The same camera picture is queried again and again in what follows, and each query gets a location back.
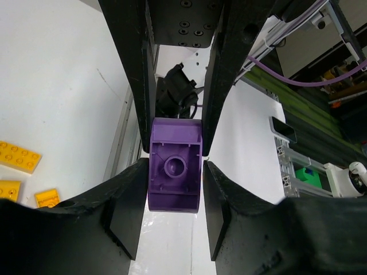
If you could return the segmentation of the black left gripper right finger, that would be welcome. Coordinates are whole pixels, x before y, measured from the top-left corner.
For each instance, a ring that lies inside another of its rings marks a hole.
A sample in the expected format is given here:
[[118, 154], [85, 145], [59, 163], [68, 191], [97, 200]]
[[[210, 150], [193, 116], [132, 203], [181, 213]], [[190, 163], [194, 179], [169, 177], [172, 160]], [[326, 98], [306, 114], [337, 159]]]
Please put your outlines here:
[[217, 274], [365, 274], [366, 200], [286, 198], [274, 205], [203, 165]]

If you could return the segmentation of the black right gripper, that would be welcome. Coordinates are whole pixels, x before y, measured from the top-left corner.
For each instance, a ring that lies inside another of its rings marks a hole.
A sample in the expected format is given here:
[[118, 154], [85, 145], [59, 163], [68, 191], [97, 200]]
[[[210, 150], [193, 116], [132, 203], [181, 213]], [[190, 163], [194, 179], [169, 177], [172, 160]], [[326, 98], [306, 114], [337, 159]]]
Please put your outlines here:
[[155, 117], [154, 42], [208, 48], [217, 26], [201, 117], [202, 155], [208, 156], [225, 99], [276, 1], [101, 0], [99, 5], [131, 87], [146, 152]]

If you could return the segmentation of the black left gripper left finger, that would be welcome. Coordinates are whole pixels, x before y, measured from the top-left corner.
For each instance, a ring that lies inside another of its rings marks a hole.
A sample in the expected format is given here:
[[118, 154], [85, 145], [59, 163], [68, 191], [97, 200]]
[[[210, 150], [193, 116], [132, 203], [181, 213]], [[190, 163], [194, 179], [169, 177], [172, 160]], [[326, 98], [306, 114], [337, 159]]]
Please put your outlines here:
[[53, 208], [1, 200], [2, 274], [127, 274], [136, 258], [149, 161]]

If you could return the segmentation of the purple lego brick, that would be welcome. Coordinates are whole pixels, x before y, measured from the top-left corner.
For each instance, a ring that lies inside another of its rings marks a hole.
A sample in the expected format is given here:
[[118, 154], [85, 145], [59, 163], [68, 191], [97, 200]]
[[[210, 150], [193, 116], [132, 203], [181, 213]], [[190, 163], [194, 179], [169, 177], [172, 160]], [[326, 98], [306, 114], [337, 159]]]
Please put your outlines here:
[[149, 210], [196, 214], [201, 166], [201, 120], [155, 118], [150, 137]]

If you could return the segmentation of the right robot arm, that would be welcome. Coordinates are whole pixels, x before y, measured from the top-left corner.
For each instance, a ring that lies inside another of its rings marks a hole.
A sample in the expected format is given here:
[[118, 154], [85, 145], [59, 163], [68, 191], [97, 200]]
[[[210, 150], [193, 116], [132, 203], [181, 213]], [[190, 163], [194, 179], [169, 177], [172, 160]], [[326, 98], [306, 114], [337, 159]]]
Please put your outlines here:
[[132, 89], [145, 152], [156, 117], [186, 117], [196, 82], [182, 64], [154, 76], [154, 46], [210, 49], [202, 108], [203, 154], [208, 155], [224, 101], [266, 19], [279, 1], [100, 1]]

